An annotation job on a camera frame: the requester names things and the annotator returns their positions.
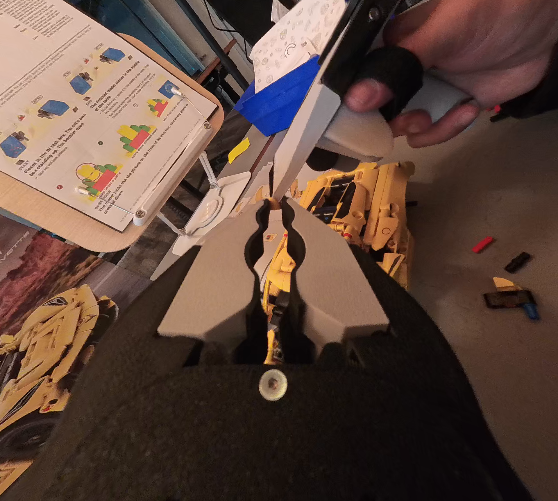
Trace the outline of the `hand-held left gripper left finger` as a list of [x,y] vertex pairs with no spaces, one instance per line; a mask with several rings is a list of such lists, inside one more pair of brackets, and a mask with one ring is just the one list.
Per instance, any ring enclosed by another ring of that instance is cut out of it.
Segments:
[[234,363],[264,362],[268,322],[255,264],[263,255],[270,210],[270,201],[260,200],[205,236],[159,335],[217,343]]

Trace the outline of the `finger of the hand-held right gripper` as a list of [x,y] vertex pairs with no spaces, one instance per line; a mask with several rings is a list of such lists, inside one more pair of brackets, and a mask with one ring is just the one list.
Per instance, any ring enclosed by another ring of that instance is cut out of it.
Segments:
[[280,201],[328,128],[341,104],[340,97],[314,82],[293,119],[273,160],[271,197]]

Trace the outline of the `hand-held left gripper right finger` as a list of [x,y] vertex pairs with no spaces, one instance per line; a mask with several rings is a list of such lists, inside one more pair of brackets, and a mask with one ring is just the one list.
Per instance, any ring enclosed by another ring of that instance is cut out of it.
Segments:
[[291,294],[302,301],[302,331],[314,345],[346,343],[389,328],[389,320],[349,243],[290,198],[282,200]]

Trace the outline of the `yellow toy brick car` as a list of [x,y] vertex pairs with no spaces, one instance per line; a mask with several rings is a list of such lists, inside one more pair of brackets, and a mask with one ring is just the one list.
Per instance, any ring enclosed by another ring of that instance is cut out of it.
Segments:
[[[360,163],[352,171],[304,168],[289,196],[349,244],[361,248],[402,288],[409,289],[414,239],[407,227],[406,191],[415,172],[411,162]],[[289,299],[294,260],[287,253],[288,232],[267,233],[275,252],[263,270],[261,299],[268,316],[264,364],[283,361],[278,322]]]

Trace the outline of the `black brick assembly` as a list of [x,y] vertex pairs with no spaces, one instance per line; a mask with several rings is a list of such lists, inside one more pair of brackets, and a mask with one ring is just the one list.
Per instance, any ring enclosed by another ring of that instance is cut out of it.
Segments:
[[533,321],[540,320],[537,302],[530,290],[505,290],[483,294],[489,309],[522,309]]

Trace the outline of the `small black pin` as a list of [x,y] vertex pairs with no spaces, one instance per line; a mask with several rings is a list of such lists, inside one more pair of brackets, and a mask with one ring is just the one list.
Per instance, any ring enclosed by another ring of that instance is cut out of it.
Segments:
[[515,274],[522,267],[524,267],[531,260],[531,258],[532,256],[529,253],[521,252],[506,264],[504,270],[509,274]]

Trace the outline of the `person's right forearm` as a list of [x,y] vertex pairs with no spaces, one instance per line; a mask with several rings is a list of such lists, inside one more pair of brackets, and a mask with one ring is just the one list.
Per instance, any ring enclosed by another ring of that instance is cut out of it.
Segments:
[[526,119],[557,110],[557,45],[554,47],[545,76],[531,91],[503,102],[492,121],[504,118]]

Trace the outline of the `grey desk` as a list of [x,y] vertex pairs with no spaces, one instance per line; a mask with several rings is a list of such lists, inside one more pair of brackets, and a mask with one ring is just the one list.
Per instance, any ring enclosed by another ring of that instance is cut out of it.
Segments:
[[[480,222],[496,191],[542,206],[557,199],[557,175],[541,133],[527,137],[461,137],[438,152],[421,150],[434,191],[452,204],[452,218],[435,224],[449,244],[450,230]],[[469,383],[497,412],[557,401],[557,365],[548,335],[527,330],[519,317],[481,316],[451,304],[473,291],[465,271],[443,276],[421,269],[422,288],[450,344],[419,304],[395,283],[365,266],[385,308],[391,333],[357,341],[352,352],[329,346],[310,365],[288,366],[289,389],[279,401],[255,391],[253,368],[225,364],[202,351],[186,359],[151,393],[166,449],[157,455],[146,500],[531,500],[507,462]]]

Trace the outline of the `printed task sheet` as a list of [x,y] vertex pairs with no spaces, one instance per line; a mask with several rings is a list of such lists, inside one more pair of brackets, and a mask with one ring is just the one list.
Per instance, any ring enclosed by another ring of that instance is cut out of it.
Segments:
[[64,0],[1,0],[1,176],[122,233],[219,106]]

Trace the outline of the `person's right hand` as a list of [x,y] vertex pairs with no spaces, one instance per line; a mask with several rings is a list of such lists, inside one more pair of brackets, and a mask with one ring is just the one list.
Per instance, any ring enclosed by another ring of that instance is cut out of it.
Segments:
[[383,42],[413,53],[471,98],[437,122],[414,110],[389,123],[394,137],[425,148],[539,85],[557,42],[557,0],[429,0],[390,21]]

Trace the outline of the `blue plastic bin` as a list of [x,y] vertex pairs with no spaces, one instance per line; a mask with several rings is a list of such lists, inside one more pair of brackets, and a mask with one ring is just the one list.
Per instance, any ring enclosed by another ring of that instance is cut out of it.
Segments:
[[287,130],[319,69],[319,56],[314,55],[259,92],[252,82],[234,109],[266,137]]

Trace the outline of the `yellow paper scrap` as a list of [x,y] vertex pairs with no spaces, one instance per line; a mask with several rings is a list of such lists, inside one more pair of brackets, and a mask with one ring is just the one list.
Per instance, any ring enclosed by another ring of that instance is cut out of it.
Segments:
[[245,137],[239,144],[234,146],[228,153],[228,164],[232,164],[236,158],[245,153],[250,147],[250,141],[248,137]]

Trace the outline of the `white printed paper bag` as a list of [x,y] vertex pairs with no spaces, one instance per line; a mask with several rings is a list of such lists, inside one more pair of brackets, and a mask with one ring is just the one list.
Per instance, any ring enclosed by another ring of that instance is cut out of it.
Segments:
[[253,46],[255,92],[319,56],[345,12],[345,0],[300,0]]

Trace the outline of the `toy car set box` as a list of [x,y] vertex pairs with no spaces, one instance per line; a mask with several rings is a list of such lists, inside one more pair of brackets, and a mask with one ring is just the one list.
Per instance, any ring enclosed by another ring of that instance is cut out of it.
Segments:
[[1,217],[1,493],[32,464],[115,321],[101,258]]

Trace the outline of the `wooden sheet holder board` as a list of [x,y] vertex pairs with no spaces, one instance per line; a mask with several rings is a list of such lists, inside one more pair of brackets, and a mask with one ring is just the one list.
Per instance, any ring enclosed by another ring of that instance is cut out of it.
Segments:
[[[217,106],[217,110],[209,118],[211,132],[201,144],[202,150],[206,149],[224,121],[224,110],[219,100],[140,40],[122,33],[119,33],[119,36],[169,71],[185,86],[192,88]],[[179,172],[172,177],[170,183],[164,185],[163,191],[159,191],[154,207],[143,219],[143,226],[130,225],[121,233],[4,173],[1,173],[1,208],[89,251],[116,252],[131,246],[143,235],[196,161],[196,159],[186,161]]]

